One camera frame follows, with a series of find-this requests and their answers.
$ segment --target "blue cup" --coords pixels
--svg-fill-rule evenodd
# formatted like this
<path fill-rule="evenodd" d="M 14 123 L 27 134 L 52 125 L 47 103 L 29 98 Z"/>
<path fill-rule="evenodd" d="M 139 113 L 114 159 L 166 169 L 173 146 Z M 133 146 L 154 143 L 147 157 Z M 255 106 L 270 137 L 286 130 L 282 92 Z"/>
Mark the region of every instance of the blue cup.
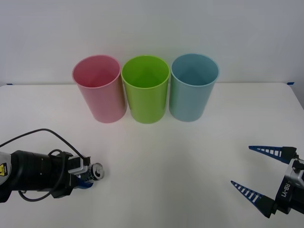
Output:
<path fill-rule="evenodd" d="M 186 122 L 199 119 L 219 76 L 218 65 L 207 56 L 185 54 L 174 60 L 171 75 L 171 114 Z"/>

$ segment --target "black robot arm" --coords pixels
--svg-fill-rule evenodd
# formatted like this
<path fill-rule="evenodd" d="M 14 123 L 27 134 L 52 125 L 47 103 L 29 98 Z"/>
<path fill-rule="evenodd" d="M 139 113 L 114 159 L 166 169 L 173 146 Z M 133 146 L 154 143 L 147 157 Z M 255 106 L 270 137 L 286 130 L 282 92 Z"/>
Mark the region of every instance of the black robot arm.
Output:
<path fill-rule="evenodd" d="M 234 181 L 231 183 L 267 218 L 277 210 L 288 214 L 294 209 L 304 214 L 304 161 L 295 147 L 249 146 L 251 150 L 288 164 L 275 200 L 252 191 Z"/>

